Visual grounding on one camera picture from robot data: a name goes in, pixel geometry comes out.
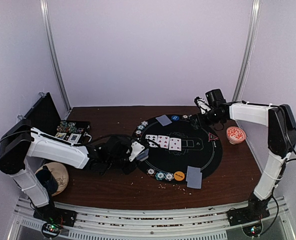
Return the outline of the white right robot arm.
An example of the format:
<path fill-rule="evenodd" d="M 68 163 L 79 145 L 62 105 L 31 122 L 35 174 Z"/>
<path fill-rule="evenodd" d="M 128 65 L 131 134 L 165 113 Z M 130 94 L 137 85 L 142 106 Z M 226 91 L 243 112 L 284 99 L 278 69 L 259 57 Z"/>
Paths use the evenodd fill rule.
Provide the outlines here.
<path fill-rule="evenodd" d="M 228 120 L 244 121 L 266 126 L 268 129 L 268 160 L 263 174 L 253 190 L 260 201 L 272 196 L 273 189 L 281 180 L 281 171 L 291 154 L 296 153 L 296 121 L 290 105 L 250 103 L 248 101 L 227 102 L 220 89 L 208 91 L 206 98 L 196 97 L 199 121 L 205 125 L 226 123 Z"/>

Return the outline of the blue cream 10 chip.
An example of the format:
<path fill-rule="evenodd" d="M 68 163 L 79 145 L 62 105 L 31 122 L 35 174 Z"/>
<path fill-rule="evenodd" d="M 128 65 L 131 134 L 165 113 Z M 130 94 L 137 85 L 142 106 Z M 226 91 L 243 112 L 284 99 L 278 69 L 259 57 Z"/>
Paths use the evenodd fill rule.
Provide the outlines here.
<path fill-rule="evenodd" d="M 142 121 L 141 122 L 141 125 L 144 126 L 144 127 L 146 127 L 148 125 L 148 122 L 147 121 Z"/>
<path fill-rule="evenodd" d="M 164 179 L 166 181 L 172 181 L 174 179 L 174 175 L 172 173 L 167 173 Z"/>

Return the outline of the single blue-backed playing card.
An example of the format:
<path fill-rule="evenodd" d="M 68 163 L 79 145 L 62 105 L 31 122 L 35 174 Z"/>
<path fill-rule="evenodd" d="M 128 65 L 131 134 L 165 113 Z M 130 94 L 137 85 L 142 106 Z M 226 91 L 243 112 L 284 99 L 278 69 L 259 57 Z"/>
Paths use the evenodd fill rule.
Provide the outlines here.
<path fill-rule="evenodd" d="M 163 127 L 172 123 L 171 119 L 167 115 L 161 115 L 155 118 Z"/>

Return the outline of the blue small blind button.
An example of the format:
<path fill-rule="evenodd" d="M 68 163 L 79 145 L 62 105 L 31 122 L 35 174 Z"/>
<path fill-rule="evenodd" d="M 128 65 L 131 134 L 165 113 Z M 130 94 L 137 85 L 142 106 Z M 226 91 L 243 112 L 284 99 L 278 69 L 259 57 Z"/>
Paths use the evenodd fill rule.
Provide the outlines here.
<path fill-rule="evenodd" d="M 172 116 L 171 116 L 171 119 L 172 119 L 173 121 L 178 121 L 178 120 L 180 120 L 180 117 L 179 117 L 178 115 L 172 115 Z"/>

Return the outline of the five of diamonds card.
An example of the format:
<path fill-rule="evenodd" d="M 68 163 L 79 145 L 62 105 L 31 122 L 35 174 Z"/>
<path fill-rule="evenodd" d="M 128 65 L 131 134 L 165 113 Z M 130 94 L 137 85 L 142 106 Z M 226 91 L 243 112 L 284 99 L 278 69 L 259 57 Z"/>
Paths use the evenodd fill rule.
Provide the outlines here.
<path fill-rule="evenodd" d="M 181 151 L 181 139 L 176 137 L 171 137 L 169 139 L 169 147 L 170 151 Z"/>

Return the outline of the blue green 50 chip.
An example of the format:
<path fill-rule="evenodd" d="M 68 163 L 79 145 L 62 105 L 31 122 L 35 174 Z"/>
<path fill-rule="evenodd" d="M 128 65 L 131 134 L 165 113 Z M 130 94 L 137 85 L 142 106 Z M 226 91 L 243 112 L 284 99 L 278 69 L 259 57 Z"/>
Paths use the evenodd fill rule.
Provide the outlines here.
<path fill-rule="evenodd" d="M 165 179 L 165 173 L 163 173 L 163 172 L 158 172 L 158 173 L 156 173 L 155 178 L 156 178 L 158 181 L 162 181 L 162 180 Z"/>
<path fill-rule="evenodd" d="M 142 131 L 144 128 L 145 128 L 145 127 L 144 127 L 143 125 L 139 125 L 139 126 L 137 126 L 137 130 L 140 130 L 140 131 Z"/>

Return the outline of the six of hearts card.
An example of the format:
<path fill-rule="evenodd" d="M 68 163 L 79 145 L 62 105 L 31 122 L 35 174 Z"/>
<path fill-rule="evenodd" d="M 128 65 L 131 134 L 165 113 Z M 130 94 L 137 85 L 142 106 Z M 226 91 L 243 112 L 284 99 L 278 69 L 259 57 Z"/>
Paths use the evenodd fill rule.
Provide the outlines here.
<path fill-rule="evenodd" d="M 169 148 L 169 136 L 166 135 L 158 135 L 157 143 L 161 148 L 168 149 Z"/>

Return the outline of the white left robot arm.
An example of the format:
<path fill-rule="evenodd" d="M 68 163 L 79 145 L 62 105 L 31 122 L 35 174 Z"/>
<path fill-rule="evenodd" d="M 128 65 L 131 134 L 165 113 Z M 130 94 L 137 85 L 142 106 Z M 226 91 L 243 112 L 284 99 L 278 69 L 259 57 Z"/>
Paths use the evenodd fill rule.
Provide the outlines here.
<path fill-rule="evenodd" d="M 0 139 L 0 171 L 14 179 L 47 221 L 55 222 L 60 212 L 50 204 L 48 191 L 37 180 L 26 157 L 47 159 L 101 175 L 111 168 L 129 174 L 137 166 L 137 157 L 148 147 L 125 134 L 102 138 L 107 141 L 98 145 L 94 145 L 97 139 L 72 143 L 40 131 L 24 119 Z"/>

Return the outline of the blue playing card deck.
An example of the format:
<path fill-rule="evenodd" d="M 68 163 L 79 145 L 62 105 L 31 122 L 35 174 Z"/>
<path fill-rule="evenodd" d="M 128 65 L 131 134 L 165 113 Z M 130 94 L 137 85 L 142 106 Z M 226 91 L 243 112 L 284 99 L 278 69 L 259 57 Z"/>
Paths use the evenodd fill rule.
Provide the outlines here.
<path fill-rule="evenodd" d="M 141 152 L 139 155 L 137 155 L 136 160 L 143 162 L 149 157 L 149 149 L 145 149 L 143 152 Z"/>

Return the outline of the red triangular all-in marker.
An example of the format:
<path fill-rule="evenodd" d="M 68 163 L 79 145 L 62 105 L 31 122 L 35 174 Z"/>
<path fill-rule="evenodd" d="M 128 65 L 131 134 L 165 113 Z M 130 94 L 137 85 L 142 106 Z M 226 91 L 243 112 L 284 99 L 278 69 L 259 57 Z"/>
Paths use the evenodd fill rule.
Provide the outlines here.
<path fill-rule="evenodd" d="M 217 140 L 219 140 L 219 137 L 217 136 L 217 135 L 215 135 L 215 134 L 212 134 L 212 133 L 208 133 L 208 141 L 210 142 L 210 141 L 217 141 Z"/>

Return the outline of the yellow big blind button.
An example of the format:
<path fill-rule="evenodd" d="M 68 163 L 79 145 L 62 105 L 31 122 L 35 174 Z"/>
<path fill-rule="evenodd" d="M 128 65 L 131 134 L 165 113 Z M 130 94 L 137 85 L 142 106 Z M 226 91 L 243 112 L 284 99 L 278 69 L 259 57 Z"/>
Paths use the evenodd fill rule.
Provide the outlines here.
<path fill-rule="evenodd" d="M 173 175 L 174 179 L 178 182 L 185 180 L 185 173 L 182 171 L 176 171 Z"/>

